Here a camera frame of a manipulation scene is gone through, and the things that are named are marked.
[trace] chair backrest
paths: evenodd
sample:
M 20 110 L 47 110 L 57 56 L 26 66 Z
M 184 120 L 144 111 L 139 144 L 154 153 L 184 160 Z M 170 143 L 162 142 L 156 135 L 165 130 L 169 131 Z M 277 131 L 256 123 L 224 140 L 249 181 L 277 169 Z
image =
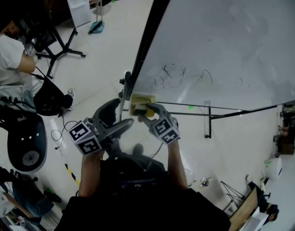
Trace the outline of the chair backrest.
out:
M 47 156 L 47 138 L 41 116 L 15 123 L 8 133 L 8 155 L 13 167 L 24 174 L 38 171 Z
M 0 127 L 9 131 L 19 119 L 22 120 L 34 115 L 34 112 L 14 110 L 9 106 L 0 104 Z

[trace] broom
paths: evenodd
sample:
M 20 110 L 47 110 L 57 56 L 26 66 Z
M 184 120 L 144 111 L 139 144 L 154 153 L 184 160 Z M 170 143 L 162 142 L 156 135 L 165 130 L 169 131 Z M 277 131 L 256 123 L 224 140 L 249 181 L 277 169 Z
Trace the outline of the broom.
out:
M 104 21 L 103 21 L 103 11 L 102 11 L 102 3 L 100 0 L 100 15 L 101 15 L 101 20 L 98 21 L 98 3 L 97 3 L 97 12 L 96 12 L 96 22 L 92 23 L 88 34 L 91 33 L 101 33 L 104 30 Z

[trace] wooden table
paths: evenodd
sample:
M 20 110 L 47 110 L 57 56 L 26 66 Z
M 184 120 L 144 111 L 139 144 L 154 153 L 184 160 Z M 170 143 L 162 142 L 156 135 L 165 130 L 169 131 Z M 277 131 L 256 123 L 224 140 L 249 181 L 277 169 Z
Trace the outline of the wooden table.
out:
M 239 208 L 231 216 L 231 227 L 229 231 L 238 230 L 244 222 L 249 218 L 251 212 L 258 205 L 257 189 L 253 189 L 246 200 L 239 206 Z

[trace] yellow and black tape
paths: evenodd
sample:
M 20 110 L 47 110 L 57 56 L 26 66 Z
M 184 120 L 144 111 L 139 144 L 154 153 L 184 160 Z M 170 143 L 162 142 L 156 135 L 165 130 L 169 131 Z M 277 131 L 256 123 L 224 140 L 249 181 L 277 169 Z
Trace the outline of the yellow and black tape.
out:
M 69 172 L 69 174 L 73 177 L 74 181 L 77 183 L 77 185 L 80 185 L 80 181 L 76 179 L 76 176 L 73 174 L 73 172 L 69 169 L 69 167 L 67 166 L 67 164 L 64 164 L 67 171 Z

